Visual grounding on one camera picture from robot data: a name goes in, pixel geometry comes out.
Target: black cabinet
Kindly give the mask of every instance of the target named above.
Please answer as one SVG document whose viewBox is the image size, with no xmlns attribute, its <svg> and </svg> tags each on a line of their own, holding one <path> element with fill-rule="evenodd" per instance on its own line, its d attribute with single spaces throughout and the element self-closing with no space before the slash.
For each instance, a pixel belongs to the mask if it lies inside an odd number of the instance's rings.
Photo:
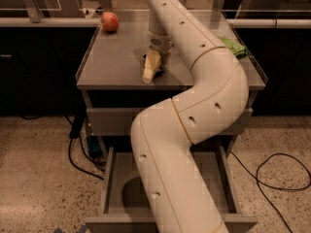
<svg viewBox="0 0 311 233">
<path fill-rule="evenodd" d="M 236 29 L 268 82 L 254 102 L 255 115 L 311 114 L 311 30 Z"/>
<path fill-rule="evenodd" d="M 1 28 L 0 115 L 72 115 L 95 28 Z"/>
</svg>

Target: open drawer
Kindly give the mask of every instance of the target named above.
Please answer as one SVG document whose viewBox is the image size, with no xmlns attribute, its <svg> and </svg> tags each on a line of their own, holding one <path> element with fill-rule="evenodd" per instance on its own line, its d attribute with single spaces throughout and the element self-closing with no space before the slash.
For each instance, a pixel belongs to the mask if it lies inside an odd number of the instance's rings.
<svg viewBox="0 0 311 233">
<path fill-rule="evenodd" d="M 196 165 L 230 233 L 247 232 L 257 223 L 243 216 L 223 147 L 192 152 Z M 91 233 L 156 233 L 156 223 L 132 152 L 110 148 L 98 216 L 86 218 Z"/>
</svg>

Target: red apple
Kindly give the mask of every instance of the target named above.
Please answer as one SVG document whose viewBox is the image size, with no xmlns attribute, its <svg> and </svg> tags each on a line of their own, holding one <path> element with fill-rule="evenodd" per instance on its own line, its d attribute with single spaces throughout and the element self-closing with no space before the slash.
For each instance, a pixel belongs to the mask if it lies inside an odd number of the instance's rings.
<svg viewBox="0 0 311 233">
<path fill-rule="evenodd" d="M 107 32 L 115 32 L 119 27 L 119 18 L 112 12 L 105 12 L 102 15 L 102 27 Z"/>
</svg>

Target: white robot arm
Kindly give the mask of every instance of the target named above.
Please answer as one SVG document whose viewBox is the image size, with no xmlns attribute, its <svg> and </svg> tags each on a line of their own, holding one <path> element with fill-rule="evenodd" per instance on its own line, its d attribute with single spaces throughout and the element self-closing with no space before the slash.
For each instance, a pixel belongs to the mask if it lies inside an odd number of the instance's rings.
<svg viewBox="0 0 311 233">
<path fill-rule="evenodd" d="M 147 0 L 193 76 L 193 87 L 139 114 L 131 144 L 161 233 L 227 232 L 190 146 L 245 109 L 247 78 L 234 55 L 178 0 Z"/>
</svg>

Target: speckled floor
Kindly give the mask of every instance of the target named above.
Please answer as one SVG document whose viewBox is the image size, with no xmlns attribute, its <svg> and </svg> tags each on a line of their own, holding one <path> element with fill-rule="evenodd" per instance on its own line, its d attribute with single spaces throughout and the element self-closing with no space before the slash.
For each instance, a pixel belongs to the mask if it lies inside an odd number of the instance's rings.
<svg viewBox="0 0 311 233">
<path fill-rule="evenodd" d="M 69 163 L 69 131 L 70 124 L 61 116 L 36 120 L 0 117 L 0 232 L 89 232 L 84 220 L 97 215 L 101 181 Z M 276 152 L 295 156 L 311 170 L 311 117 L 252 117 L 233 151 L 253 174 Z M 77 140 L 73 156 L 77 164 L 100 174 L 86 161 Z M 289 232 L 232 155 L 228 163 L 243 215 L 259 220 L 250 232 Z M 301 167 L 283 156 L 271 159 L 260 178 L 290 187 L 307 183 Z M 310 232 L 311 188 L 299 192 L 263 190 L 294 233 Z"/>
</svg>

